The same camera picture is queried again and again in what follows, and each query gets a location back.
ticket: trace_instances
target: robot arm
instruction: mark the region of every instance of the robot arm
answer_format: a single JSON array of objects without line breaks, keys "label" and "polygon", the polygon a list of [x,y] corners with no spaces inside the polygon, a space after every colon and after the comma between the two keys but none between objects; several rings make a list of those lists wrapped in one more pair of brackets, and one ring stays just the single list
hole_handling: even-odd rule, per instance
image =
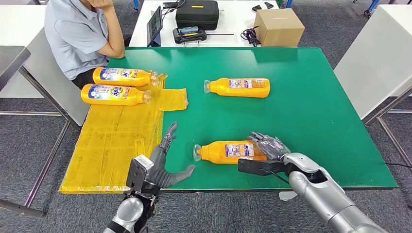
[{"label": "robot arm", "polygon": [[386,233],[356,207],[316,162],[301,153],[291,153],[278,138],[251,132],[248,139],[266,154],[268,160],[239,159],[239,171],[262,176],[284,172],[292,190],[336,233]]},{"label": "robot arm", "polygon": [[169,173],[165,170],[166,154],[176,138],[173,133],[177,122],[172,123],[162,141],[150,155],[150,159],[140,155],[132,159],[126,185],[130,187],[120,204],[115,217],[107,225],[104,233],[139,233],[146,229],[147,220],[155,215],[155,204],[160,188],[169,188],[192,175],[195,165],[184,171]]}]

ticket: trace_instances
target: bottle label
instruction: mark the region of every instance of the bottle label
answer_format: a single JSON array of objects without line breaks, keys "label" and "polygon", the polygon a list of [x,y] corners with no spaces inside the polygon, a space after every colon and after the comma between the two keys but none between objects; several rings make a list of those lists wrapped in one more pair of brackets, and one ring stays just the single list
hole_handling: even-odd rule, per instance
[{"label": "bottle label", "polygon": [[138,69],[103,68],[100,71],[101,80],[118,81],[121,79],[133,80],[137,76]]},{"label": "bottle label", "polygon": [[233,89],[239,88],[265,88],[264,79],[231,79],[229,80],[229,87]]},{"label": "bottle label", "polygon": [[130,88],[128,86],[108,86],[93,84],[88,96],[95,100],[117,100],[119,98],[126,99]]},{"label": "bottle label", "polygon": [[226,144],[226,157],[253,156],[253,144]]}]

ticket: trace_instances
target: green tabletop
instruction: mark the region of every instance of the green tabletop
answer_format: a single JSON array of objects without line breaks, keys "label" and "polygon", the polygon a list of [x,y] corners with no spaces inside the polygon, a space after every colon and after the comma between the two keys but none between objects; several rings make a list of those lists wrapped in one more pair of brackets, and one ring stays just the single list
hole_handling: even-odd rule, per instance
[{"label": "green tabletop", "polygon": [[[170,190],[289,189],[275,176],[240,173],[236,165],[194,162],[194,144],[244,140],[250,131],[281,139],[323,166],[344,188],[397,184],[319,48],[129,48],[110,67],[168,74],[166,88],[187,88],[186,110],[165,112],[163,131],[178,121],[166,169],[196,164]],[[205,94],[203,81],[268,78],[265,99]]]}]

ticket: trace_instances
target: yellow plastic sheet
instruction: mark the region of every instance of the yellow plastic sheet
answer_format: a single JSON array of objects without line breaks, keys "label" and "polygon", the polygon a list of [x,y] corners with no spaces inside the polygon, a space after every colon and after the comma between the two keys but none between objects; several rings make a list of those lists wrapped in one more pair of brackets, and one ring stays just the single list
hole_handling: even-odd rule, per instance
[{"label": "yellow plastic sheet", "polygon": [[186,89],[152,91],[149,104],[92,105],[60,186],[65,194],[121,193],[132,158],[150,153],[162,137],[163,111],[186,109]]}]

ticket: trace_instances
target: gray carpet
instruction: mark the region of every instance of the gray carpet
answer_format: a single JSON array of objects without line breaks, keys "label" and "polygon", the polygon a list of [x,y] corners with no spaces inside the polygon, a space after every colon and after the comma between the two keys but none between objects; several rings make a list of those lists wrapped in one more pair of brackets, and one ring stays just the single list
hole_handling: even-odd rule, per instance
[{"label": "gray carpet", "polygon": [[[138,13],[130,0],[114,0],[124,34],[133,32]],[[320,47],[335,67],[367,19],[369,0],[295,0],[292,8],[306,27],[299,46]],[[412,100],[402,103],[412,109]],[[48,110],[44,100],[0,99],[0,110]],[[412,153],[412,115],[387,115],[387,124]],[[0,198],[24,203],[64,121],[58,117],[0,116]],[[404,163],[377,122],[368,128],[387,162]],[[33,206],[42,218],[0,210],[0,233],[99,233],[115,214],[122,195],[63,195],[57,191],[79,132],[69,128]],[[399,189],[348,191],[358,207],[389,232],[412,232],[412,172],[389,166]],[[300,199],[284,202],[277,192],[162,194],[149,232],[329,233]]]}]

